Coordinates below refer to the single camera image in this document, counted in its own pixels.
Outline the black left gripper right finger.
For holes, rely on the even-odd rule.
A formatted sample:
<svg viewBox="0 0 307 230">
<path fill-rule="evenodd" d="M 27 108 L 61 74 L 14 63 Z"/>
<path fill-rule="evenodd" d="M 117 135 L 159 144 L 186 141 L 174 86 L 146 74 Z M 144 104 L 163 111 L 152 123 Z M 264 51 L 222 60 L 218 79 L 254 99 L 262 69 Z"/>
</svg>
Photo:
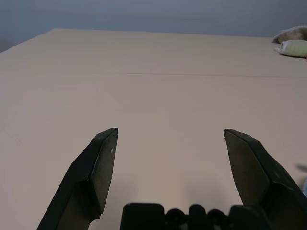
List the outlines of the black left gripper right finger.
<svg viewBox="0 0 307 230">
<path fill-rule="evenodd" d="M 307 198 L 286 169 L 250 135 L 226 129 L 224 138 L 242 203 L 262 208 L 275 230 L 305 230 Z"/>
</svg>

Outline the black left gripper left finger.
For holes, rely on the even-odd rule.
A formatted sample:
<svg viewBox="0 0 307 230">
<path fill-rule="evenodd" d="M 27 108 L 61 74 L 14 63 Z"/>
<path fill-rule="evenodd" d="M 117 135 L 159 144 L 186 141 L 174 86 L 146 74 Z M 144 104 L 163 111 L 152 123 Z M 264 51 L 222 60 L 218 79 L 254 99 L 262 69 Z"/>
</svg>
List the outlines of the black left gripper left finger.
<svg viewBox="0 0 307 230">
<path fill-rule="evenodd" d="M 111 185 L 118 129 L 97 134 L 69 166 L 39 230 L 87 230 L 103 214 Z"/>
</svg>

